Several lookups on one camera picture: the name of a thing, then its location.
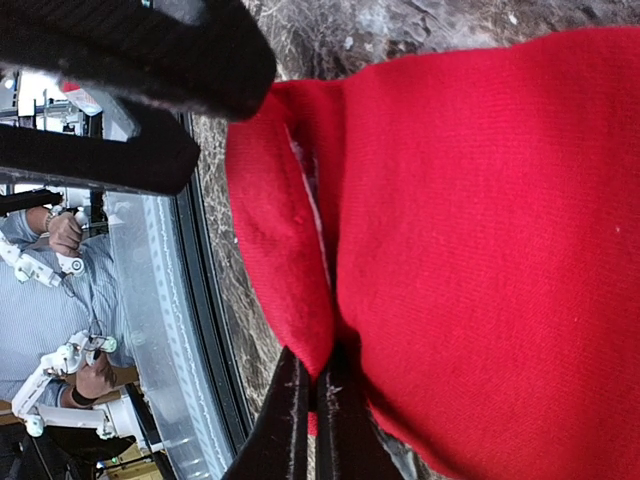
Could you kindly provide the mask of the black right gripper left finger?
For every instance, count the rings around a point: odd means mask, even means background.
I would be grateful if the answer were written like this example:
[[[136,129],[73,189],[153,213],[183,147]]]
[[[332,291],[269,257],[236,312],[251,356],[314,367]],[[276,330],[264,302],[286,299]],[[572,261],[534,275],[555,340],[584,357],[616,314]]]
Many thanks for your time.
[[[307,477],[310,376],[287,347],[278,359],[249,438],[224,474],[226,480]]]

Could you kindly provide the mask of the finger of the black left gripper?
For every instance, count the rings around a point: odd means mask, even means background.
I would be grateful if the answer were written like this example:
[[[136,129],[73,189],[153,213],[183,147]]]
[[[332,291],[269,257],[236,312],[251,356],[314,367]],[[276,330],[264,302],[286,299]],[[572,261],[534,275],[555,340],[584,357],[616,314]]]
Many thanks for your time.
[[[189,183],[200,149],[169,112],[124,99],[115,106],[133,122],[126,141],[1,127],[1,180],[176,195]]]
[[[139,1],[4,1],[1,63],[168,110],[256,114],[276,58],[240,1],[195,1],[177,18]]]

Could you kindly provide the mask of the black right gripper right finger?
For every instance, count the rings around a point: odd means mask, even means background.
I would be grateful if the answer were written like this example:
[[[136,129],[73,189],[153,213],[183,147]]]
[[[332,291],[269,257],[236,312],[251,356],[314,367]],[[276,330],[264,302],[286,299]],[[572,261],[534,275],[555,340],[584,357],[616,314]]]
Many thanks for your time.
[[[316,477],[386,480],[402,475],[378,440],[365,398],[341,345],[316,382]]]

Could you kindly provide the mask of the red santa sock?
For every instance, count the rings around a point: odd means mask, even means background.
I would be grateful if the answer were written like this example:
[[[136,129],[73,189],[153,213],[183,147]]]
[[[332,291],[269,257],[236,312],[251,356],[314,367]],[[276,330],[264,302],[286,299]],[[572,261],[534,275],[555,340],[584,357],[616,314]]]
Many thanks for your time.
[[[459,479],[639,475],[639,31],[275,84],[229,127],[280,343]]]

